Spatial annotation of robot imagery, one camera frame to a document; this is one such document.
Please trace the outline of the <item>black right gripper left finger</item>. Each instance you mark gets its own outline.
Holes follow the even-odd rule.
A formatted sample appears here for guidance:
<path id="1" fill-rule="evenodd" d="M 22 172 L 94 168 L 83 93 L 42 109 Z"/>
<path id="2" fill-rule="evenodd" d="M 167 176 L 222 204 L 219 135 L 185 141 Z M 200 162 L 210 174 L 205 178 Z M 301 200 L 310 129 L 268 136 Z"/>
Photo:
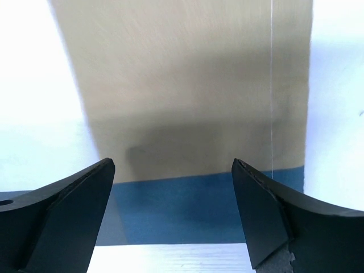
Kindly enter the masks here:
<path id="1" fill-rule="evenodd" d="M 87 272 L 115 174 L 105 158 L 1 201 L 1 272 Z"/>

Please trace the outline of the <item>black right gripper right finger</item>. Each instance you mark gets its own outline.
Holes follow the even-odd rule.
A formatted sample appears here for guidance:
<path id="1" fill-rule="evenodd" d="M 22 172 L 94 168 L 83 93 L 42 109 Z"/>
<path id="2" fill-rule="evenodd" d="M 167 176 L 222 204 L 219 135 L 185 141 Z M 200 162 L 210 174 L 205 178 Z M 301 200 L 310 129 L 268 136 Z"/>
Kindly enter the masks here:
<path id="1" fill-rule="evenodd" d="M 235 159 L 239 215 L 256 272 L 362 272 L 363 212 L 300 193 Z"/>

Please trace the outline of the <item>blue tan white cloth napkin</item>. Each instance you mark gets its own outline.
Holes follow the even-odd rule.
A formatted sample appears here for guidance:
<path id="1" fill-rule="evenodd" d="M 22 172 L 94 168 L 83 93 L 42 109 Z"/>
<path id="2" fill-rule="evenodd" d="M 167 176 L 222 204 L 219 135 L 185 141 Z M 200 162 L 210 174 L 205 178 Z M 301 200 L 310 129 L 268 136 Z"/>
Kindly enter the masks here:
<path id="1" fill-rule="evenodd" d="M 312 1 L 2 1 L 1 196 L 115 164 L 99 245 L 242 243 L 238 158 L 302 191 Z"/>

